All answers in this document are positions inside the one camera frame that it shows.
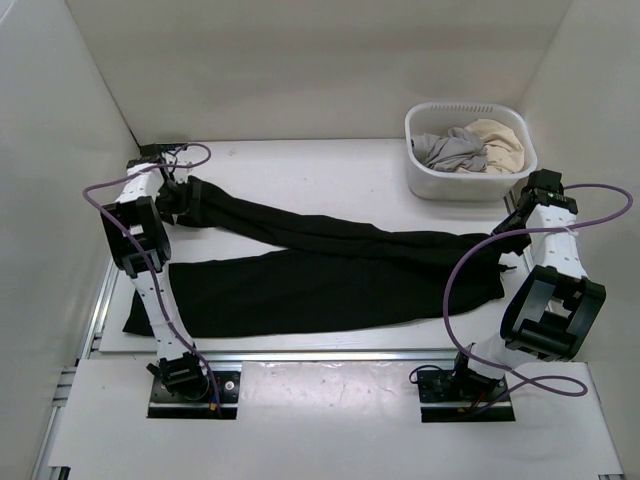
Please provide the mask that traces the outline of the black trousers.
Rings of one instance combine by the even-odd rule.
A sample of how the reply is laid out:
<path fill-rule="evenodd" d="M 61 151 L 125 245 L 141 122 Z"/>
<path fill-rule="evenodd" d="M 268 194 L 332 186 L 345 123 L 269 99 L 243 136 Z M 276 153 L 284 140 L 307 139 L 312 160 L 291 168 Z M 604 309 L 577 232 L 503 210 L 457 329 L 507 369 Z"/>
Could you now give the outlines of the black trousers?
<path fill-rule="evenodd" d="M 219 228 L 271 251 L 169 266 L 193 337 L 386 327 L 464 314 L 505 295 L 501 253 L 484 233 L 388 232 L 252 203 L 201 181 L 201 223 L 180 226 Z"/>

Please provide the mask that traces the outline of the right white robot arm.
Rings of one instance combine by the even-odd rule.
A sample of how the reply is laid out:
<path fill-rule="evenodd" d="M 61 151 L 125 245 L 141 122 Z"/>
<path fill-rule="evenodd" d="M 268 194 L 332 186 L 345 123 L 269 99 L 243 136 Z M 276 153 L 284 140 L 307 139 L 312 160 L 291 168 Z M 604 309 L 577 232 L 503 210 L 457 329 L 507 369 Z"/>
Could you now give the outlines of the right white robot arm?
<path fill-rule="evenodd" d="M 564 194 L 561 174 L 529 176 L 515 211 L 491 233 L 494 247 L 534 262 L 505 310 L 498 333 L 457 355 L 449 387 L 470 400 L 493 390 L 513 369 L 532 361 L 569 361 L 579 352 L 606 298 L 605 287 L 588 278 L 569 232 L 578 214 Z"/>

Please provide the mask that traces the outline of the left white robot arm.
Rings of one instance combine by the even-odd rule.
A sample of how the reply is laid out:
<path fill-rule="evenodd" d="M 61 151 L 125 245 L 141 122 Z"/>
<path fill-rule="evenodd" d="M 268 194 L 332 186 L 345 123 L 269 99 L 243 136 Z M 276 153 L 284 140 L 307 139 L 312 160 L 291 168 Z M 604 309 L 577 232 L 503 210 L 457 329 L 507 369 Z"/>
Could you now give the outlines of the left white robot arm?
<path fill-rule="evenodd" d="M 155 339 L 157 360 L 147 369 L 169 393 L 200 401 L 208 397 L 211 379 L 171 289 L 171 246 L 155 203 L 164 187 L 176 185 L 177 163 L 167 158 L 178 150 L 143 147 L 140 157 L 127 163 L 120 195 L 99 211 L 114 263 L 131 280 Z"/>

